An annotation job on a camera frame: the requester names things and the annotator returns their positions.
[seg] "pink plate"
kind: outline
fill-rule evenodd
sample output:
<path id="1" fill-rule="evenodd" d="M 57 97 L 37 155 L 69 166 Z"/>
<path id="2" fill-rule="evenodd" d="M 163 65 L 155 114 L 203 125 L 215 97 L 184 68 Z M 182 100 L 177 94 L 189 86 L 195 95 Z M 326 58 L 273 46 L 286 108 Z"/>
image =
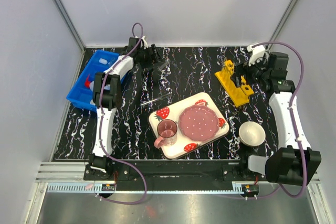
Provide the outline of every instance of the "pink plate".
<path id="1" fill-rule="evenodd" d="M 181 113 L 178 122 L 183 135 L 193 141 L 208 141 L 219 130 L 219 119 L 216 113 L 207 106 L 193 105 L 186 108 Z"/>

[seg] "glass cup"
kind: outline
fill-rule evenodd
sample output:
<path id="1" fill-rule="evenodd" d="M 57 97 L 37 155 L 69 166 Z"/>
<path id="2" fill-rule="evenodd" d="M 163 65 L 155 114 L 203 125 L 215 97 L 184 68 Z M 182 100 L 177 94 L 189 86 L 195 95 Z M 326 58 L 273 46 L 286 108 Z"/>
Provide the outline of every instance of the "glass cup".
<path id="1" fill-rule="evenodd" d="M 155 140 L 154 146 L 172 146 L 177 141 L 177 125 L 170 119 L 165 119 L 158 124 L 157 133 L 159 137 Z"/>

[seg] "metal frame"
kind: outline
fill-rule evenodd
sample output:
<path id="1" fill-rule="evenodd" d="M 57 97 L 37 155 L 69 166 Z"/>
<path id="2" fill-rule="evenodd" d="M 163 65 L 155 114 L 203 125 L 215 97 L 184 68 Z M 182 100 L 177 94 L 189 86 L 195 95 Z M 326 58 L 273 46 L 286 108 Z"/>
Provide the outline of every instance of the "metal frame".
<path id="1" fill-rule="evenodd" d="M 63 193 L 87 193 L 81 191 L 82 189 L 71 189 L 67 186 L 72 187 L 83 187 L 87 184 L 94 184 L 94 186 L 101 186 L 101 183 L 113 184 L 114 181 L 84 181 L 83 173 L 85 171 L 84 162 L 45 162 L 41 164 L 38 175 L 36 177 L 36 182 L 34 184 L 34 196 L 31 199 L 31 204 L 26 216 L 25 223 L 36 224 L 38 220 L 39 213 L 41 211 L 41 206 L 43 204 L 44 196 L 48 188 L 51 191 L 63 190 Z M 149 191 L 149 194 L 240 194 L 242 184 L 253 184 L 254 181 L 236 181 L 233 182 L 232 191 Z M 259 181 L 261 184 L 266 184 L 268 182 Z M 333 224 L 333 219 L 324 196 L 320 179 L 316 173 L 313 176 L 310 184 L 307 187 L 310 199 L 314 211 L 316 213 L 319 223 L 329 223 Z M 116 191 L 115 193 L 123 194 L 141 194 L 143 191 Z"/>
<path id="2" fill-rule="evenodd" d="M 75 29 L 75 26 L 73 25 L 63 3 L 61 0 L 54 0 L 54 3 L 57 7 L 57 9 L 59 10 L 63 20 L 65 21 L 65 23 L 67 24 L 68 28 L 69 28 L 69 31 L 71 32 L 73 38 L 75 39 L 78 47 L 80 48 L 80 50 L 82 52 L 85 51 L 85 44 L 83 43 L 83 41 L 81 40 L 77 30 Z"/>
<path id="3" fill-rule="evenodd" d="M 271 38 L 269 39 L 269 41 L 275 41 L 278 38 L 283 26 L 285 25 L 287 19 L 289 18 L 290 14 L 293 11 L 297 2 L 298 2 L 298 0 L 290 0 L 284 14 L 282 15 L 282 17 L 281 17 L 277 27 L 275 28 Z"/>
<path id="4" fill-rule="evenodd" d="M 54 0 L 56 7 L 60 11 L 60 14 L 64 21 L 66 22 L 71 34 L 73 35 L 76 43 L 78 44 L 78 47 L 82 50 L 82 52 L 85 51 L 85 45 L 83 41 L 81 40 L 78 32 L 76 31 L 68 13 L 66 12 L 64 5 L 61 0 Z M 288 4 L 284 14 L 282 15 L 276 29 L 274 30 L 270 41 L 274 41 L 277 39 L 279 36 L 281 30 L 283 29 L 286 21 L 288 20 L 292 10 L 294 9 L 296 3 L 298 0 L 291 0 L 290 3 Z M 84 53 L 82 53 L 81 60 L 79 61 L 79 65 L 77 67 L 74 80 L 72 84 L 77 80 L 78 73 L 80 71 L 80 66 L 82 63 L 84 57 Z M 65 122 L 66 116 L 67 116 L 67 111 L 69 109 L 70 103 L 67 102 L 65 106 L 65 110 L 62 116 L 62 120 L 60 123 L 60 127 L 57 133 L 57 137 L 55 139 L 55 145 L 54 148 L 52 149 L 52 153 L 50 156 L 50 160 L 53 158 L 54 151 L 59 143 L 60 140 L 60 135 L 62 134 L 62 126 Z M 34 183 L 33 186 L 33 193 L 31 195 L 31 198 L 29 199 L 29 206 L 27 208 L 27 216 L 25 218 L 24 223 L 32 224 L 32 223 L 37 223 L 38 217 L 41 211 L 41 207 L 43 204 L 44 196 L 48 188 L 52 188 L 51 186 L 53 184 L 55 185 L 60 185 L 60 183 L 64 183 L 65 185 L 71 184 L 71 185 L 83 185 L 89 184 L 89 183 L 102 183 L 98 181 L 84 181 L 83 178 L 83 173 L 85 171 L 85 163 L 84 162 L 45 162 L 41 164 L 41 167 L 39 169 L 39 172 L 36 177 L 36 182 Z M 111 183 L 114 184 L 114 181 L 104 181 L 104 183 Z M 233 188 L 234 191 L 233 193 L 239 194 L 239 189 L 241 189 L 241 184 L 253 184 L 254 182 L 250 181 L 236 181 L 233 182 Z M 319 223 L 334 223 L 330 214 L 330 210 L 328 207 L 328 204 L 326 202 L 326 199 L 324 197 L 320 180 L 318 177 L 318 174 L 315 174 L 312 181 L 308 185 L 308 191 L 310 198 L 312 200 L 312 204 L 315 210 L 315 213 L 317 215 Z M 134 191 L 123 191 L 122 193 L 136 193 Z M 149 193 L 172 193 L 169 191 L 152 191 Z M 219 193 L 218 191 L 193 191 L 193 194 L 217 194 Z"/>

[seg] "blue plastic basket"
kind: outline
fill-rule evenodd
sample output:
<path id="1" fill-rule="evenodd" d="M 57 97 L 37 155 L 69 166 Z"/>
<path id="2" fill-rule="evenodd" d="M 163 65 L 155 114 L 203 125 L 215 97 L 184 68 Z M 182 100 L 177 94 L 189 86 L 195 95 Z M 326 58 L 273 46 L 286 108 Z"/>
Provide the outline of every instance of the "blue plastic basket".
<path id="1" fill-rule="evenodd" d="M 90 104 L 93 92 L 85 86 L 85 81 L 88 76 L 90 76 L 89 81 L 93 81 L 96 72 L 104 72 L 107 70 L 117 61 L 118 56 L 119 54 L 115 52 L 107 52 L 103 50 L 97 50 L 94 53 L 67 96 L 67 99 L 73 106 L 80 109 L 97 111 L 97 107 Z M 101 58 L 107 60 L 108 63 L 106 65 L 99 63 L 99 59 Z"/>

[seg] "yellow plastic holder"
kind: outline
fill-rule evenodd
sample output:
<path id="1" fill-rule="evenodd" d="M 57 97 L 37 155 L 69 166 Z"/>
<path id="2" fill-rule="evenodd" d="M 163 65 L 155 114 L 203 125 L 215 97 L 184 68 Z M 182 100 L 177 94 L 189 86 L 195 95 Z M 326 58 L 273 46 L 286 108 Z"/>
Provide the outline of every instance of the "yellow plastic holder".
<path id="1" fill-rule="evenodd" d="M 242 77 L 242 85 L 237 88 L 233 81 L 231 80 L 231 76 L 234 73 L 235 65 L 231 60 L 226 60 L 224 62 L 224 67 L 221 71 L 216 72 L 215 76 L 220 81 L 225 91 L 232 99 L 233 103 L 236 107 L 242 106 L 246 103 L 249 103 L 249 96 L 254 94 L 254 91 L 250 87 L 250 85 L 246 85 L 246 80 Z"/>

